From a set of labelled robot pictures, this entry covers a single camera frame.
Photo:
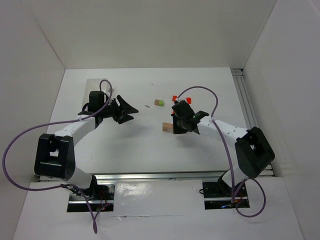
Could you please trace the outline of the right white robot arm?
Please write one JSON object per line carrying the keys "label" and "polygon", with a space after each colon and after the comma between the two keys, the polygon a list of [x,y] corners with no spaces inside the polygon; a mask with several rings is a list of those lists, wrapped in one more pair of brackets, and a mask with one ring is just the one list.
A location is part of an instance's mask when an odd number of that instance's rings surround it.
{"label": "right white robot arm", "polygon": [[174,101],[172,110],[174,134],[196,133],[235,149],[236,162],[218,179],[218,187],[224,192],[232,189],[232,182],[237,186],[245,179],[255,179],[275,159],[266,136],[256,126],[246,129],[230,125],[207,112],[194,112],[184,100]]}

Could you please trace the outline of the long natural wood plank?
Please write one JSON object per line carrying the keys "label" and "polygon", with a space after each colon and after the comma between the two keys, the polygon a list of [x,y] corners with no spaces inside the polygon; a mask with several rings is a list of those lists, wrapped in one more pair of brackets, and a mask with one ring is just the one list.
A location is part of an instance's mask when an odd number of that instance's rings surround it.
{"label": "long natural wood plank", "polygon": [[162,128],[168,128],[168,129],[173,129],[173,124],[172,123],[167,123],[167,122],[163,122],[162,123]]}

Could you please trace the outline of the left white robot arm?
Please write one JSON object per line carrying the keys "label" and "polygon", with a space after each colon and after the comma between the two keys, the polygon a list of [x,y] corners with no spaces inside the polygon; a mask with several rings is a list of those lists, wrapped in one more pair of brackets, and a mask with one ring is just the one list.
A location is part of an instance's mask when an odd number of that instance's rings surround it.
{"label": "left white robot arm", "polygon": [[101,90],[89,93],[89,101],[75,122],[53,134],[42,134],[38,139],[34,172],[41,177],[63,180],[82,190],[88,197],[99,190],[97,178],[76,166],[75,146],[88,133],[94,131],[106,118],[123,124],[134,119],[138,110],[120,95],[111,98]]}

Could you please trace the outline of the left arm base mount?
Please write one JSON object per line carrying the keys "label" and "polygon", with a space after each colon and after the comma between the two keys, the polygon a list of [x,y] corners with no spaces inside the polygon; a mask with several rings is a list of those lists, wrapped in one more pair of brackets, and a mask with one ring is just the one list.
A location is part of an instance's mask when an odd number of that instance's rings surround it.
{"label": "left arm base mount", "polygon": [[[85,194],[92,211],[113,212],[115,185],[113,183],[99,184],[92,194],[87,190],[82,190]],[[67,205],[68,213],[89,212],[87,202],[78,190],[71,190]]]}

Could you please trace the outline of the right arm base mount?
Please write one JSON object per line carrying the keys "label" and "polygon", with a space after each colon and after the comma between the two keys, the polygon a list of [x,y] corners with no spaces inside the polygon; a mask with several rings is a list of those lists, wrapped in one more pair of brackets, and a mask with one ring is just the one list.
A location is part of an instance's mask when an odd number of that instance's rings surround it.
{"label": "right arm base mount", "polygon": [[231,202],[232,189],[222,181],[203,182],[199,193],[203,195],[206,210],[234,209],[237,204],[239,208],[250,207],[246,185],[238,191],[234,203]]}

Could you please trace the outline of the white perforated plastic box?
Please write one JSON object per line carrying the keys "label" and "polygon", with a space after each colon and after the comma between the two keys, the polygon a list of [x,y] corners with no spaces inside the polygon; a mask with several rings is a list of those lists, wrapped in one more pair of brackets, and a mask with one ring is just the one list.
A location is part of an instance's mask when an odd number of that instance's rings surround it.
{"label": "white perforated plastic box", "polygon": [[89,95],[91,91],[102,90],[105,93],[105,91],[110,88],[107,82],[103,82],[102,84],[100,84],[102,80],[103,78],[92,78],[92,79],[86,80],[83,99],[82,99],[83,105],[89,102]]}

